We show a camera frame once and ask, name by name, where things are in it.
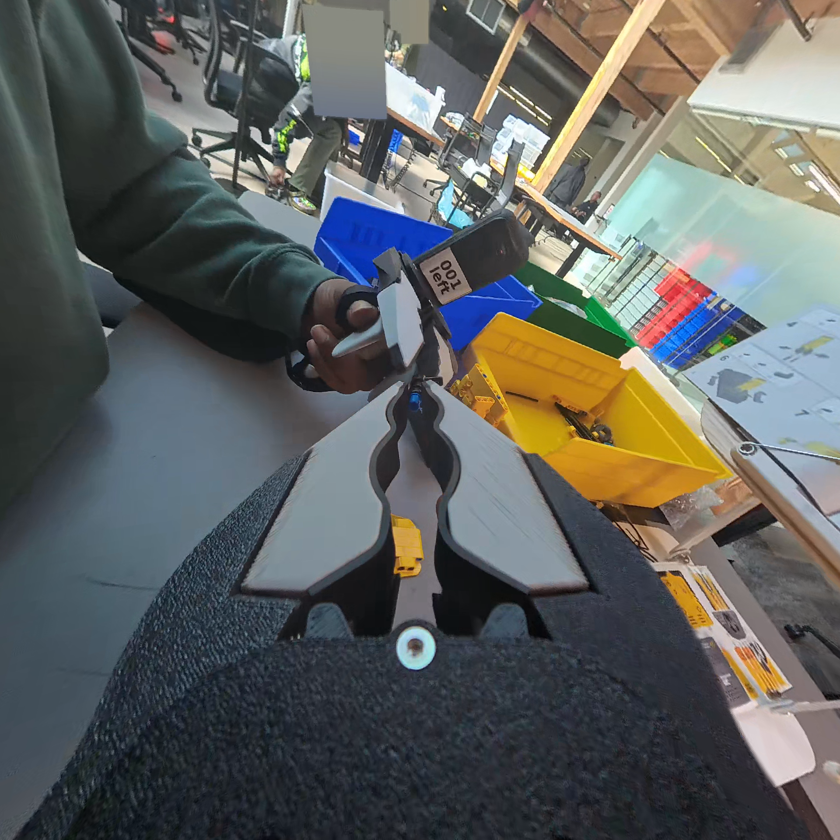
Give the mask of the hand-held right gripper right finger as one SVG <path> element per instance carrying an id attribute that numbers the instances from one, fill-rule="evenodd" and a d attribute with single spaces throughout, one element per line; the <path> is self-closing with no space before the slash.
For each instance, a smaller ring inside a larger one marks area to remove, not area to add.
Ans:
<path id="1" fill-rule="evenodd" d="M 589 589 L 525 452 L 434 382 L 423 386 L 423 461 L 459 557 L 526 596 Z"/>

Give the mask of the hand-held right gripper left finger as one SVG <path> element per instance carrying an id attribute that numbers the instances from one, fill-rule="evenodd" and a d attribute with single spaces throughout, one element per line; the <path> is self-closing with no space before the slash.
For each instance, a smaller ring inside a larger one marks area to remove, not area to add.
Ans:
<path id="1" fill-rule="evenodd" d="M 381 551 L 404 431 L 405 384 L 398 382 L 312 446 L 242 591 L 315 596 Z"/>

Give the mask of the yellow lego subassembly blue pins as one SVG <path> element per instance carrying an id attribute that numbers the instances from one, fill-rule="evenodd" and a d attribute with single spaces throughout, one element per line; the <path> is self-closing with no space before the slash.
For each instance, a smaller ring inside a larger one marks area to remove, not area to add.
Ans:
<path id="1" fill-rule="evenodd" d="M 412 578 L 420 575 L 424 561 L 422 534 L 415 523 L 391 515 L 392 537 L 395 549 L 394 575 Z"/>

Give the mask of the person's left forearm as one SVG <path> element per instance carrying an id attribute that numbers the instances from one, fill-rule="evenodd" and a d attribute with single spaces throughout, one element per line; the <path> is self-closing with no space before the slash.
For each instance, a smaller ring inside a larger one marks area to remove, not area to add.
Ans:
<path id="1" fill-rule="evenodd" d="M 183 148 L 73 226 L 81 252 L 132 294 L 240 361 L 303 350 L 312 326 L 334 323 L 349 285 L 259 224 Z"/>

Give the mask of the lego model on black base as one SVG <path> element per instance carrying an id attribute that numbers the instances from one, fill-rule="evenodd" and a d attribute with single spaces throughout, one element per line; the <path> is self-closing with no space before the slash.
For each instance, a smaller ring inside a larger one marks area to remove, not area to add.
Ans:
<path id="1" fill-rule="evenodd" d="M 448 391 L 493 427 L 499 427 L 509 413 L 498 383 L 480 363 L 473 364 L 448 387 Z"/>

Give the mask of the open lego instruction booklet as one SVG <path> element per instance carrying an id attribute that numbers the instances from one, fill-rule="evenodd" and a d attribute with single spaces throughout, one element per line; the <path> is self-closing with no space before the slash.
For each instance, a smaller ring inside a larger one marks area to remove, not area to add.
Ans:
<path id="1" fill-rule="evenodd" d="M 815 307 L 685 372 L 748 438 L 838 457 L 839 314 Z"/>

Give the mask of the person's left hand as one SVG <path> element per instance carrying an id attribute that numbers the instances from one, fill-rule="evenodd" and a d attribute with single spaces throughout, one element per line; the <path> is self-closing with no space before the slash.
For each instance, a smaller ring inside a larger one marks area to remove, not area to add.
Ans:
<path id="1" fill-rule="evenodd" d="M 383 341 L 349 353 L 333 356 L 334 347 L 349 333 L 362 332 L 378 319 L 379 311 L 367 301 L 351 304 L 346 318 L 350 325 L 341 327 L 335 317 L 344 292 L 354 284 L 344 278 L 330 278 L 311 294 L 301 321 L 310 365 L 319 378 L 334 391 L 348 395 L 369 392 L 391 371 L 389 353 Z"/>

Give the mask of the black office chair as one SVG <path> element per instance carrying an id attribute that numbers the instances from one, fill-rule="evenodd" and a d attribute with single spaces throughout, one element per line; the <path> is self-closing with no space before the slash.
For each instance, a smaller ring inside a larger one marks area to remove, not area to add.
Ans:
<path id="1" fill-rule="evenodd" d="M 182 94 L 163 66 L 152 57 L 172 56 L 175 48 L 158 38 L 159 33 L 166 33 L 174 38 L 180 47 L 189 52 L 192 63 L 200 64 L 199 55 L 207 48 L 198 42 L 196 32 L 186 26 L 187 18 L 196 18 L 199 13 L 198 2 L 187 1 L 115 1 L 119 6 L 118 27 L 132 56 L 144 67 L 151 70 L 171 91 L 174 102 L 181 103 Z"/>
<path id="2" fill-rule="evenodd" d="M 465 115 L 438 155 L 437 168 L 446 179 L 433 183 L 429 194 L 434 204 L 427 220 L 456 232 L 506 208 L 518 179 L 524 140 L 516 124 L 498 131 Z"/>
<path id="3" fill-rule="evenodd" d="M 280 84 L 280 92 L 285 95 L 290 90 L 290 81 L 282 80 L 283 68 L 280 58 L 274 53 L 261 48 L 255 43 L 254 22 L 256 5 L 250 8 L 249 26 L 245 33 L 240 32 L 241 25 L 235 24 L 238 35 L 236 70 L 222 68 L 224 53 L 223 23 L 224 15 L 220 2 L 207 2 L 209 20 L 209 48 L 203 69 L 203 95 L 205 103 L 212 109 L 226 113 L 236 120 L 236 129 L 220 131 L 216 129 L 193 128 L 191 146 L 198 152 L 199 159 L 207 168 L 212 159 L 222 152 L 232 151 L 232 178 L 220 179 L 222 187 L 236 197 L 246 190 L 238 182 L 240 166 L 252 161 L 259 169 L 256 178 L 268 184 L 269 173 L 265 163 L 272 162 L 272 153 L 267 149 L 271 141 L 280 112 L 285 107 L 283 101 L 271 95 L 270 91 L 258 84 L 256 72 L 261 64 L 269 62 L 277 67 L 269 75 Z"/>
<path id="4" fill-rule="evenodd" d="M 113 274 L 87 261 L 81 267 L 98 308 L 101 325 L 115 329 L 142 300 L 120 285 Z"/>

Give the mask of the long wooden table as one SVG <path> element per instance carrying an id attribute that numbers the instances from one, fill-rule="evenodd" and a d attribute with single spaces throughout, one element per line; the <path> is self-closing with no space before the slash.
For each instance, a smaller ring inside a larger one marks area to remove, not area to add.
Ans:
<path id="1" fill-rule="evenodd" d="M 549 229 L 552 225 L 567 230 L 574 241 L 574 247 L 566 257 L 555 276 L 566 278 L 578 263 L 585 251 L 595 255 L 605 256 L 611 261 L 619 261 L 622 257 L 613 248 L 606 245 L 598 236 L 585 228 L 585 225 L 563 209 L 554 205 L 529 182 L 518 178 L 514 188 L 514 195 L 518 198 L 518 205 L 514 213 L 516 219 L 528 226 L 533 219 L 542 224 L 542 228 Z"/>

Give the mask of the blue storage bin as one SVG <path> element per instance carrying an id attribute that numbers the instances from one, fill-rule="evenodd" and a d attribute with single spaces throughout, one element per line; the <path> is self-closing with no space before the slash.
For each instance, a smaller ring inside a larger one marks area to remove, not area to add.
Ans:
<path id="1" fill-rule="evenodd" d="M 373 260 L 390 248 L 416 258 L 452 238 L 449 228 L 346 197 L 333 200 L 314 253 L 334 274 L 369 286 L 378 279 Z M 512 275 L 441 308 L 454 350 L 461 351 L 498 313 L 528 320 L 542 300 Z"/>

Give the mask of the yellow storage bin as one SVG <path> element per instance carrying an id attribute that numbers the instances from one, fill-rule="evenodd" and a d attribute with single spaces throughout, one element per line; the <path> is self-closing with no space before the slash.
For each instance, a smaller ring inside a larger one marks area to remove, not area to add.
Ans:
<path id="1" fill-rule="evenodd" d="M 509 413 L 497 429 L 590 501 L 656 508 L 730 475 L 642 374 L 612 356 L 499 313 L 463 362 L 498 383 Z M 615 445 L 574 436 L 556 401 L 600 419 Z"/>

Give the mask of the green storage bin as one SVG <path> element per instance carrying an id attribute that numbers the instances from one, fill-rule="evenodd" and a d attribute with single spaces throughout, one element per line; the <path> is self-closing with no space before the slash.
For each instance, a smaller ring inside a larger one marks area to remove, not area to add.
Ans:
<path id="1" fill-rule="evenodd" d="M 565 279 L 530 262 L 514 277 L 540 300 L 528 322 L 616 359 L 637 346 L 594 297 Z"/>

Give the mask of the stack of clear plastic crates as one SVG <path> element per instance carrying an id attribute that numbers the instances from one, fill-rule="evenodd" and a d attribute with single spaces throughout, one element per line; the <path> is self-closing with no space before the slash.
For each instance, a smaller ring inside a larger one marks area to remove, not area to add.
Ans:
<path id="1" fill-rule="evenodd" d="M 522 145 L 520 163 L 533 170 L 534 165 L 550 140 L 548 134 L 510 114 L 504 118 L 493 143 L 490 158 L 505 163 L 513 143 Z"/>

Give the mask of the crinkled clear plastic bag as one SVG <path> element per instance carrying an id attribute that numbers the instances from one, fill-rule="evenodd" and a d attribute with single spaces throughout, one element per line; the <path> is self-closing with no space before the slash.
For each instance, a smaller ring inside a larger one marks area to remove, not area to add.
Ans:
<path id="1" fill-rule="evenodd" d="M 698 490 L 685 493 L 668 500 L 658 509 L 664 515 L 668 525 L 674 530 L 683 529 L 696 517 L 704 515 L 712 508 L 721 504 L 718 493 L 712 486 L 704 486 Z"/>

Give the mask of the pale document stand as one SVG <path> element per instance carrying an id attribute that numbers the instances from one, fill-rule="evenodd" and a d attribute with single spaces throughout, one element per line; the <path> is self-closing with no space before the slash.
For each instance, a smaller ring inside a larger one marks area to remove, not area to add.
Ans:
<path id="1" fill-rule="evenodd" d="M 748 440 L 712 402 L 700 411 L 709 446 L 787 531 L 798 539 L 828 582 L 839 588 L 838 511 L 817 504 L 793 468 L 765 445 Z"/>

